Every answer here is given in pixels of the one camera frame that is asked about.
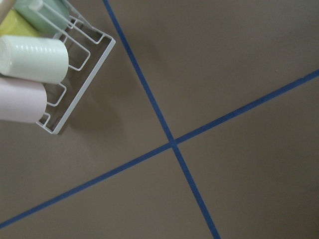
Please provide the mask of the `white cup in rack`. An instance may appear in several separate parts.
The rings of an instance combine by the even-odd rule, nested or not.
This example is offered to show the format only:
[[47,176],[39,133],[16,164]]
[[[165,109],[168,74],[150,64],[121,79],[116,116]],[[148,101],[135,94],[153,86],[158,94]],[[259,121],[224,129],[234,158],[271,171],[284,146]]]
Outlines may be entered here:
[[48,84],[61,83],[69,68],[68,51],[58,39],[3,35],[0,73]]

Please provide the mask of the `pink cup in rack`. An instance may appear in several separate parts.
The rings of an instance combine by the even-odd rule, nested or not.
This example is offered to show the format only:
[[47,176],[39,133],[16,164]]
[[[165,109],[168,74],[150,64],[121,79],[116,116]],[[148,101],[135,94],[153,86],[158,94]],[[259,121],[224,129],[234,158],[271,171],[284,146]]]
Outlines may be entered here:
[[0,78],[0,119],[35,123],[42,118],[47,94],[42,83],[29,80]]

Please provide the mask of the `green cup in rack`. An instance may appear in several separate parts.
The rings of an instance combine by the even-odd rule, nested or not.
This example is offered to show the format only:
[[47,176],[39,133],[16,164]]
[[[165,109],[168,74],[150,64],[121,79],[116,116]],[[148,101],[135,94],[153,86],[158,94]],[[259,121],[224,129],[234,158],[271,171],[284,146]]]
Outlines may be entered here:
[[17,0],[13,8],[44,35],[65,30],[70,21],[69,9],[60,0]]

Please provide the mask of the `yellow cup in rack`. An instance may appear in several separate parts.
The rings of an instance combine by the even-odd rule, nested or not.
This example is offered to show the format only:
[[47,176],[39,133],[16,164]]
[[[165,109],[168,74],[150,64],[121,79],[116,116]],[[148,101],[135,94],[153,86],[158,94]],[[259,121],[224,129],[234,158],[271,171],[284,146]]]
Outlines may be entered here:
[[0,24],[0,35],[40,37],[40,34],[19,13],[11,9]]

